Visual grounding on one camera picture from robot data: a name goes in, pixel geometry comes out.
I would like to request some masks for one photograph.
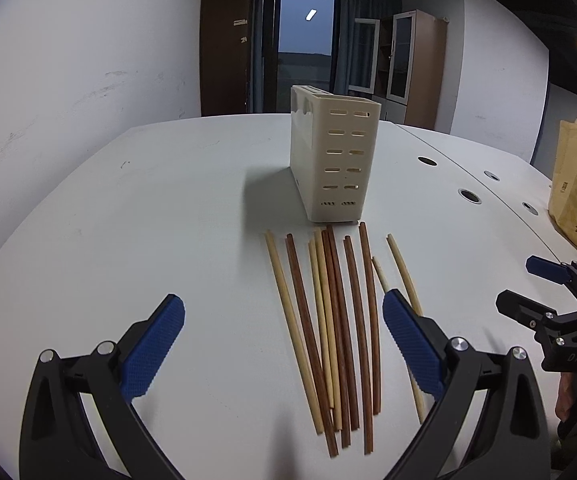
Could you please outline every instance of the brown wooden door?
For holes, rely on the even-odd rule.
[[[202,0],[200,93],[203,116],[247,112],[252,0]]]

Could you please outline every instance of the glass cabinet door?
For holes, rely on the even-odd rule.
[[[411,84],[412,53],[415,39],[415,11],[397,14],[393,19],[393,53],[388,79],[387,98],[402,104],[408,102]]]
[[[349,90],[373,93],[378,45],[379,20],[355,18],[348,78]]]

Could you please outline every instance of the white plastic container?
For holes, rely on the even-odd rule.
[[[360,220],[380,107],[312,86],[291,89],[290,168],[311,222]]]

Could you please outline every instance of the blue curtain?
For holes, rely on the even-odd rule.
[[[348,94],[355,18],[381,20],[401,12],[401,0],[341,0],[335,94]]]

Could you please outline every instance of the sky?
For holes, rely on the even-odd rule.
[[[282,0],[280,52],[331,55],[334,0]],[[306,15],[317,10],[307,22]]]

